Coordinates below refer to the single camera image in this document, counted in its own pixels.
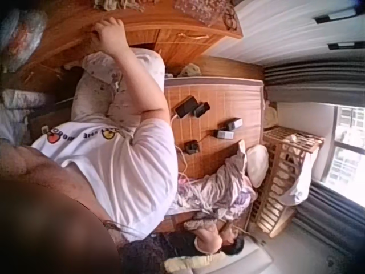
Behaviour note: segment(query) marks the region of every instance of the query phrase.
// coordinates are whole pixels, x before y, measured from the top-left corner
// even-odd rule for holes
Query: cartoon logo
[[[51,144],[55,144],[61,139],[60,132],[57,128],[53,128],[51,131],[47,132],[47,140]]]
[[[119,133],[117,128],[105,128],[102,130],[103,137],[107,140],[113,139],[117,133]]]

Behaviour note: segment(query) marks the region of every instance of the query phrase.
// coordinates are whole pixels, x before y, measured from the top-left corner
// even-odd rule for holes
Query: pillow
[[[220,252],[218,254],[195,257],[177,257],[165,261],[165,268],[169,273],[188,268],[206,267],[212,261],[224,259],[226,254]]]
[[[253,187],[258,188],[269,168],[269,154],[265,146],[258,144],[247,150],[247,175]]]

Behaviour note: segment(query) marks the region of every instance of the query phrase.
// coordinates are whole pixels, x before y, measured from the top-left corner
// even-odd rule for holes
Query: white t-shirt
[[[143,121],[133,138],[105,124],[68,122],[32,146],[62,167],[74,162],[128,240],[149,235],[175,197],[174,138],[161,119]]]

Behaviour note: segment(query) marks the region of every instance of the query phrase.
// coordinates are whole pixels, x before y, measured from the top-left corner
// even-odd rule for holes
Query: bamboo mat
[[[258,80],[231,78],[176,78],[165,82],[165,96],[171,113],[176,105],[187,96],[193,95],[198,102],[208,102],[210,110],[202,117],[186,116],[172,122],[175,144],[181,149],[190,140],[201,140],[200,152],[185,154],[190,178],[201,178],[213,174],[224,164],[227,157],[237,153],[237,143],[244,140],[246,148],[259,144],[262,140],[263,84]],[[211,136],[216,130],[232,119],[241,118],[243,126],[234,132],[233,140],[221,140]],[[184,164],[179,156],[179,171]],[[181,223],[191,219],[192,213],[166,217],[156,231],[179,230]]]

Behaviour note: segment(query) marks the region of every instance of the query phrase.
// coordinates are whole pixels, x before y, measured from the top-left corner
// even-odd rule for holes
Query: gray curtain
[[[268,99],[365,107],[365,62],[294,63],[265,69]]]
[[[295,224],[345,255],[356,254],[365,243],[365,208],[318,182],[312,181],[297,210]]]

